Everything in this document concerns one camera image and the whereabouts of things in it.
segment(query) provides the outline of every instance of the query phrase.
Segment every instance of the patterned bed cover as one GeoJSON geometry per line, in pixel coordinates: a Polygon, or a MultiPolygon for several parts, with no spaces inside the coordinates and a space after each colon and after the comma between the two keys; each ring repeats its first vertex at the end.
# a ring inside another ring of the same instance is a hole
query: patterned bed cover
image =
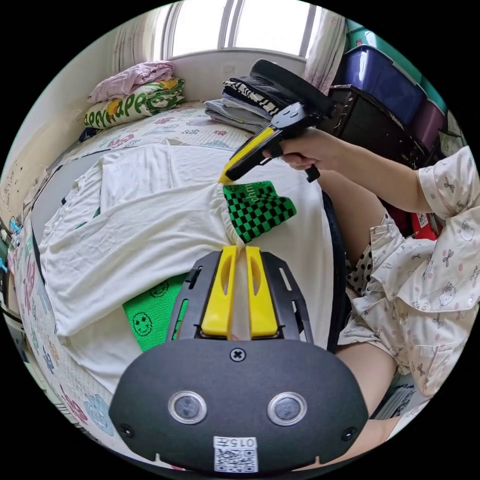
{"type": "MultiPolygon", "coordinates": [[[[67,151],[55,167],[95,152],[124,149],[168,139],[172,144],[236,150],[251,133],[211,120],[201,102],[189,102],[130,124],[102,131],[67,151]]],[[[55,168],[38,183],[41,188],[55,168]]],[[[45,380],[70,413],[99,443],[127,457],[165,468],[178,469],[160,460],[149,462],[132,453],[115,431],[108,408],[112,395],[64,352],[55,317],[37,266],[30,210],[25,211],[20,245],[8,254],[25,333],[45,380]]]]}

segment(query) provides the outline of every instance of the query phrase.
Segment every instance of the sleeve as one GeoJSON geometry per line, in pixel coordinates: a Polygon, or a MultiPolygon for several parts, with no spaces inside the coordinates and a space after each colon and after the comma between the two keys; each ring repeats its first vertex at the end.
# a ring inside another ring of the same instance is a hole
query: sleeve
{"type": "Polygon", "coordinates": [[[420,185],[434,214],[443,220],[468,210],[480,200],[480,178],[470,148],[418,170],[420,185]]]}

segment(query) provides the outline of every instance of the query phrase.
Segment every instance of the black cabinet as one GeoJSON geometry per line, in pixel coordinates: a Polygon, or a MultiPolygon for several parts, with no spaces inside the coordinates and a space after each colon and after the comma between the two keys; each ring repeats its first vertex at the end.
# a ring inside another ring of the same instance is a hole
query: black cabinet
{"type": "Polygon", "coordinates": [[[321,130],[410,168],[424,166],[426,148],[373,97],[352,85],[333,86],[329,97],[334,112],[322,122],[321,130]]]}

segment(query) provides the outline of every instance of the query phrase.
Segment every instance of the window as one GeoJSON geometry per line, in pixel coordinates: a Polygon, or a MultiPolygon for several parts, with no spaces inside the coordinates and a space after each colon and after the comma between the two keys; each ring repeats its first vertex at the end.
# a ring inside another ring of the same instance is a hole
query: window
{"type": "Polygon", "coordinates": [[[234,46],[298,55],[309,9],[298,0],[244,0],[234,46]]]}
{"type": "Polygon", "coordinates": [[[176,19],[172,57],[216,50],[227,0],[185,0],[176,19]]]}
{"type": "Polygon", "coordinates": [[[265,50],[306,58],[321,8],[300,0],[184,0],[162,7],[155,57],[265,50]]]}

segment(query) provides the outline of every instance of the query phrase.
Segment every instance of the window frame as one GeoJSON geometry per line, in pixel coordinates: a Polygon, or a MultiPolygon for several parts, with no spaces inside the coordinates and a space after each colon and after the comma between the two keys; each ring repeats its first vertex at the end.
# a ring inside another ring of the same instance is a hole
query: window frame
{"type": "Polygon", "coordinates": [[[312,30],[315,21],[315,14],[317,12],[317,8],[321,9],[321,7],[312,3],[310,4],[305,22],[305,28],[303,30],[300,52],[298,55],[294,55],[280,50],[268,50],[265,48],[242,48],[234,46],[244,2],[245,0],[226,0],[218,33],[217,48],[211,50],[194,51],[192,53],[185,53],[183,55],[177,56],[173,56],[174,37],[177,20],[179,18],[180,10],[184,2],[178,1],[176,3],[170,4],[163,30],[161,32],[155,32],[155,35],[161,35],[161,60],[181,59],[184,57],[190,57],[192,55],[211,54],[212,52],[262,52],[265,54],[277,55],[279,57],[285,57],[288,59],[295,59],[306,62],[308,47],[310,44],[310,39],[312,36],[312,30]],[[231,26],[227,38],[230,19],[231,26]]]}

